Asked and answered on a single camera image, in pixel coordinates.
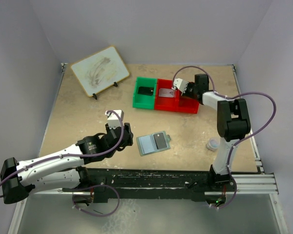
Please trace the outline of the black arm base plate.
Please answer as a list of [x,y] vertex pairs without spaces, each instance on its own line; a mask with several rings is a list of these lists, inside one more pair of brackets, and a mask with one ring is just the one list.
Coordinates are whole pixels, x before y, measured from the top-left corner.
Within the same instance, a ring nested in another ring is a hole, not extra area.
[[215,184],[209,171],[131,170],[77,168],[79,185],[64,186],[65,192],[89,191],[94,187],[94,201],[121,199],[187,199],[205,201],[206,194],[233,192],[235,182]]

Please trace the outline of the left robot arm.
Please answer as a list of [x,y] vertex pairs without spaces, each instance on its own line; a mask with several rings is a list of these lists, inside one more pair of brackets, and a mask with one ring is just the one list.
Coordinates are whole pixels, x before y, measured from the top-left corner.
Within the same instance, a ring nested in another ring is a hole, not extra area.
[[116,128],[105,125],[106,133],[86,136],[71,146],[32,160],[6,159],[0,172],[0,188],[4,204],[24,200],[30,194],[56,188],[79,191],[89,189],[91,180],[84,166],[111,158],[133,144],[129,123]]

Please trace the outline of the teal leather card holder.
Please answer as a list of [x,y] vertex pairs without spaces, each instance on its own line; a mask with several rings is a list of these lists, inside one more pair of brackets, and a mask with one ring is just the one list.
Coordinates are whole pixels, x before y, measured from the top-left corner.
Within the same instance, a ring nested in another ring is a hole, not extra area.
[[158,152],[170,149],[170,141],[171,141],[170,135],[168,135],[165,131],[161,131],[161,132],[164,132],[164,134],[165,134],[166,142],[167,142],[167,148],[157,150],[156,144],[155,144],[155,141],[154,141],[154,137],[153,137],[153,135],[156,134],[156,133],[153,133],[153,134],[150,134],[150,135],[145,135],[145,136],[139,136],[139,137],[136,138],[136,142],[137,142],[137,145],[138,145],[140,156],[146,156],[146,155],[149,155],[149,154],[154,154],[154,153],[158,153]]

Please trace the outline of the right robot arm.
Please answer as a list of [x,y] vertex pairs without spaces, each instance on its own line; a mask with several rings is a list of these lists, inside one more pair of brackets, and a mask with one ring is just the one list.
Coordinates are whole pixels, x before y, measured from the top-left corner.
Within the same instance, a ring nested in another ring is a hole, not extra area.
[[209,89],[209,77],[196,74],[194,82],[176,79],[173,82],[182,96],[198,101],[217,111],[217,132],[220,146],[217,157],[211,165],[207,179],[208,187],[220,190],[225,183],[233,182],[230,177],[231,164],[236,152],[236,144],[251,131],[251,122],[247,102],[243,98],[228,98]]

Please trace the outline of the black VIP card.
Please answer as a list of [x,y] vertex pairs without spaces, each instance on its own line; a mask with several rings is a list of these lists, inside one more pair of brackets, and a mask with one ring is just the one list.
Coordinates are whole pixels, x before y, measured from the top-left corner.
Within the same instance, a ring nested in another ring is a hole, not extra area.
[[153,137],[154,137],[157,150],[167,148],[167,142],[166,142],[166,137],[164,132],[156,133],[153,135]]

